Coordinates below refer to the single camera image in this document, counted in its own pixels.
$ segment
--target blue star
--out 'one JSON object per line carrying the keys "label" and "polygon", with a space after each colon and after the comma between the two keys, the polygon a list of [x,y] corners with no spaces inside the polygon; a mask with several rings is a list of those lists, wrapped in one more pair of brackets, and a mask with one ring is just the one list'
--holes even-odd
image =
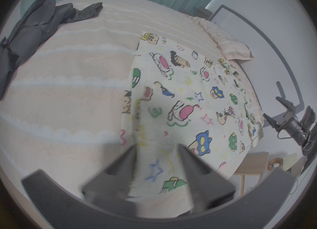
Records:
{"label": "blue star", "polygon": [[200,93],[195,93],[195,97],[198,101],[204,100],[203,97],[201,96],[201,92]]}
{"label": "blue star", "polygon": [[152,182],[155,182],[157,176],[163,172],[163,169],[159,166],[159,160],[156,160],[155,164],[150,164],[150,168],[151,174],[148,177],[146,177],[145,180],[152,179]]}

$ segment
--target wooden stool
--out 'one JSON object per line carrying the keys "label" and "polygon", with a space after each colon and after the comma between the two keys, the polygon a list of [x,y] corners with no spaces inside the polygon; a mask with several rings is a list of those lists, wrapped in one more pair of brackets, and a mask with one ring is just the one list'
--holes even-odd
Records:
{"label": "wooden stool", "polygon": [[247,154],[240,164],[240,166],[235,171],[234,175],[241,176],[241,190],[240,195],[244,191],[244,178],[245,176],[260,176],[262,177],[262,172],[267,169],[268,164],[268,152],[263,153],[251,153]]}

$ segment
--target pink star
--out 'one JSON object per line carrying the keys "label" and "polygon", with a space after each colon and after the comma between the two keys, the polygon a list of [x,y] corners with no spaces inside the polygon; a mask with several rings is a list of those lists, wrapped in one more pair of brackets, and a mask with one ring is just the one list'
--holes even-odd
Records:
{"label": "pink star", "polygon": [[209,124],[214,125],[214,124],[212,123],[212,119],[211,119],[211,118],[208,118],[207,114],[205,114],[205,116],[202,117],[202,118],[200,118],[200,119],[203,120],[207,125],[209,125]]}

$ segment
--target gray garment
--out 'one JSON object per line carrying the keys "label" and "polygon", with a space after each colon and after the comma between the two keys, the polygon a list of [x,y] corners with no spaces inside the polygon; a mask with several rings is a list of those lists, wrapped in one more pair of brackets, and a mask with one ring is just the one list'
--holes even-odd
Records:
{"label": "gray garment", "polygon": [[55,0],[35,0],[16,23],[10,36],[1,41],[0,100],[15,70],[56,32],[59,24],[96,17],[102,9],[101,2],[81,11],[73,8],[72,3],[59,6],[55,4]]}

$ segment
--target pink squiggle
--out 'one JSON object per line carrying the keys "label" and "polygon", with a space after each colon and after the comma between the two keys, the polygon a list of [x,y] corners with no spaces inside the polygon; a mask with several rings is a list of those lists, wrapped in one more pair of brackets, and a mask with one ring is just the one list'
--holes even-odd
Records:
{"label": "pink squiggle", "polygon": [[120,135],[120,138],[122,139],[123,143],[121,143],[120,145],[123,146],[126,144],[126,139],[123,138],[123,135],[125,134],[125,130],[121,130],[121,135]]}

